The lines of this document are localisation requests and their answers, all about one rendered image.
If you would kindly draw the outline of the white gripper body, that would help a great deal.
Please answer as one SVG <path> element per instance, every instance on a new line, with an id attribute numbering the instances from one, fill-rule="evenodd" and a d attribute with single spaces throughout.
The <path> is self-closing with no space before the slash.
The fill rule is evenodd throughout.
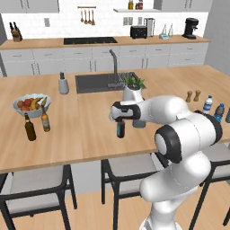
<path id="1" fill-rule="evenodd" d="M 121 106 L 120 102 L 114 102 L 113 105 L 111 106 L 111 111 L 109 118 L 111 121 L 122 121 L 122 111 L 121 111 Z"/>

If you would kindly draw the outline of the teal stand with glass bottles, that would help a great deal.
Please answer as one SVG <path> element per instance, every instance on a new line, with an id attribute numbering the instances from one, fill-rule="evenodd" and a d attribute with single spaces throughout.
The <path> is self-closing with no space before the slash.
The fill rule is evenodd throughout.
<path id="1" fill-rule="evenodd" d="M 166 31 L 166 26 L 164 26 L 163 31 L 159 34 L 161 40 L 168 40 L 173 36 L 173 27 L 170 27 L 169 31 Z"/>

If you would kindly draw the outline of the dark glass bottle blue label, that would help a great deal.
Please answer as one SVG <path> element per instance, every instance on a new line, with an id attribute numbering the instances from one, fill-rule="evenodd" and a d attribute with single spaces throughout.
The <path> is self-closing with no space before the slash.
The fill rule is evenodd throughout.
<path id="1" fill-rule="evenodd" d="M 125 122 L 122 120 L 117 123 L 117 137 L 124 138 L 124 136 L 125 136 Z"/>

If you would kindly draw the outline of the green plant in white pot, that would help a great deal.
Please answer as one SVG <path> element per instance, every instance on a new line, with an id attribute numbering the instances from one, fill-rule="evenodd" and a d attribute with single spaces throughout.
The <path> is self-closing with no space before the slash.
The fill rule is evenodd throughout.
<path id="1" fill-rule="evenodd" d="M 135 78 L 134 76 L 124 77 L 125 88 L 123 92 L 123 100 L 125 102 L 142 102 L 142 89 L 143 89 L 143 80 Z"/>

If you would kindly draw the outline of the dark grey sink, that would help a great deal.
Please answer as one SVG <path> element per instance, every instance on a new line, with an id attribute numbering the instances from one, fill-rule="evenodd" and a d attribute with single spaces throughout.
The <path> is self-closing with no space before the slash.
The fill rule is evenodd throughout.
<path id="1" fill-rule="evenodd" d="M 112 91 L 122 91 L 125 88 L 124 78 L 133 77 L 136 81 L 139 77 L 134 72 L 118 73 L 115 77 L 113 73 L 97 75 L 76 75 L 75 85 L 77 93 L 103 93 Z"/>

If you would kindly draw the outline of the grey metal tap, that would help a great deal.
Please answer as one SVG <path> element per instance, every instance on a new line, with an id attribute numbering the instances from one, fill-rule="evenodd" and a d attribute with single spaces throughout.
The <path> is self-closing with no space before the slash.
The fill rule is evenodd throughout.
<path id="1" fill-rule="evenodd" d="M 110 53 L 113 57 L 113 64 L 114 64 L 114 80 L 115 82 L 112 83 L 112 82 L 108 82 L 108 86 L 110 88 L 112 87 L 121 87 L 124 85 L 124 82 L 123 80 L 120 78 L 120 76 L 118 75 L 118 62 L 117 62 L 117 56 L 116 54 L 114 53 L 114 51 L 112 49 L 110 49 Z"/>

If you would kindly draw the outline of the black stool grey seat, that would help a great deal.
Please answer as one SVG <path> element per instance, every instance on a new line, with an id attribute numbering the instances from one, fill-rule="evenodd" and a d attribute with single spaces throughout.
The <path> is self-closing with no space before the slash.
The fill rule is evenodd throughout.
<path id="1" fill-rule="evenodd" d="M 157 173 L 152 154 L 132 155 L 101 160 L 101 195 L 105 203 L 105 184 L 109 183 L 114 193 L 113 230 L 118 230 L 119 201 L 140 195 L 142 179 Z"/>
<path id="2" fill-rule="evenodd" d="M 8 230 L 16 230 L 15 217 L 33 217 L 36 214 L 60 210 L 66 230 L 71 230 L 65 203 L 65 193 L 71 191 L 74 209 L 77 209 L 71 166 L 60 165 L 13 174 L 8 194 L 2 193 L 7 173 L 0 175 L 0 212 Z"/>
<path id="3" fill-rule="evenodd" d="M 207 195 L 209 185 L 218 181 L 230 182 L 230 149 L 225 144 L 214 144 L 213 146 L 204 149 L 203 153 L 211 163 L 211 170 L 206 180 L 200 184 L 203 189 L 193 218 L 190 222 L 189 230 L 193 230 L 196 224 L 203 201 Z"/>

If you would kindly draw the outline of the grey lower cupboard run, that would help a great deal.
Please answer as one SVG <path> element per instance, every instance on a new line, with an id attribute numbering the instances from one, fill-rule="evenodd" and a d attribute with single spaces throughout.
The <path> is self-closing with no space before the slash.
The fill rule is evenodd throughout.
<path id="1" fill-rule="evenodd" d="M 101 72 L 114 69 L 110 49 L 117 56 L 118 70 L 202 65 L 206 42 L 62 49 L 13 49 L 0 51 L 4 76 Z"/>

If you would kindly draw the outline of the black hob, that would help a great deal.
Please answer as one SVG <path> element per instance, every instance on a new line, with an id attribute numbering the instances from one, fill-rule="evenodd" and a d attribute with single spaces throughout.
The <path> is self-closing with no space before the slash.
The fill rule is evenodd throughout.
<path id="1" fill-rule="evenodd" d="M 118 43 L 113 37 L 64 38 L 64 45 Z"/>

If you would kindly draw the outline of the yellow banana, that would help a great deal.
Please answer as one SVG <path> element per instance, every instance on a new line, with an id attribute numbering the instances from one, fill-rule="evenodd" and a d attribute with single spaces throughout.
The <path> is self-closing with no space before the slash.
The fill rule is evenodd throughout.
<path id="1" fill-rule="evenodd" d="M 36 109 L 36 104 L 37 104 L 41 99 L 42 99 L 42 97 L 36 98 L 36 99 L 34 99 L 34 100 L 32 101 L 32 103 L 31 103 L 31 108 L 32 108 L 33 111 L 34 111 L 34 110 L 37 110 L 37 109 Z"/>

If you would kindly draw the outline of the clear plastic bottle blue label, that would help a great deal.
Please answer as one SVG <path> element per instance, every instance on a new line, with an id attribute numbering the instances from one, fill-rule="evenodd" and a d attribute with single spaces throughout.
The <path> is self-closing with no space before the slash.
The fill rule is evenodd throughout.
<path id="1" fill-rule="evenodd" d="M 203 105 L 203 112 L 205 114 L 209 114 L 211 106 L 212 106 L 212 96 L 209 95 L 209 97 L 205 100 L 205 103 Z"/>

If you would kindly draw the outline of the silver electric kettle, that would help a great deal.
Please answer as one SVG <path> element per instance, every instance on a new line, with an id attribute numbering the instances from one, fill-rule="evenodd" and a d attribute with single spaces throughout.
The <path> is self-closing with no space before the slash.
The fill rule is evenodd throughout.
<path id="1" fill-rule="evenodd" d="M 147 28 L 147 36 L 153 37 L 154 36 L 154 29 L 155 29 L 155 19 L 154 18 L 145 18 L 144 25 Z"/>

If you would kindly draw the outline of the dark blue plastic bottle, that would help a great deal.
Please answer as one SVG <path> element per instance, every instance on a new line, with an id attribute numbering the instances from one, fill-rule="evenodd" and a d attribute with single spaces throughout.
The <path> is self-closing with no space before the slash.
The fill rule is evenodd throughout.
<path id="1" fill-rule="evenodd" d="M 225 113 L 225 105 L 223 103 L 220 103 L 215 110 L 214 118 L 218 122 L 220 122 L 224 113 Z"/>

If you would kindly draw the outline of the wooden knife block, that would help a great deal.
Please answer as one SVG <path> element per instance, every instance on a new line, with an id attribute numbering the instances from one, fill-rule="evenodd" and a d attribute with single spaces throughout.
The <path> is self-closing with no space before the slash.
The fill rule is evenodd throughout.
<path id="1" fill-rule="evenodd" d="M 10 22 L 10 29 L 11 29 L 11 33 L 12 33 L 12 36 L 13 36 L 13 41 L 14 42 L 22 41 L 21 32 L 20 32 L 20 30 L 17 27 L 15 22 Z"/>

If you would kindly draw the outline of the white wall shelf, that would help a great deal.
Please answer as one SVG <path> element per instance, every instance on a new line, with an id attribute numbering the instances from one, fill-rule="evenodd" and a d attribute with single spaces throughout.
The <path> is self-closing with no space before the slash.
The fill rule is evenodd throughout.
<path id="1" fill-rule="evenodd" d="M 116 13 L 160 13 L 160 10 L 156 9 L 142 9 L 142 10 L 130 10 L 130 9 L 113 9 Z"/>

